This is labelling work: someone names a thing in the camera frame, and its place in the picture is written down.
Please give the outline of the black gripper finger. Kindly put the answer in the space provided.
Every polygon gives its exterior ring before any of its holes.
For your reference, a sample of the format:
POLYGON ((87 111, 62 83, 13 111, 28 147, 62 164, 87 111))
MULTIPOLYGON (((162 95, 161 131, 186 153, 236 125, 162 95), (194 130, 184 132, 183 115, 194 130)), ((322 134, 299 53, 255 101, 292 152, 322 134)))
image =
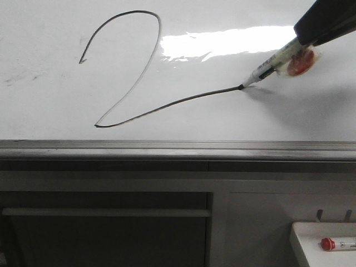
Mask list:
POLYGON ((295 24, 301 45, 319 46, 355 31, 355 0, 319 0, 295 24))

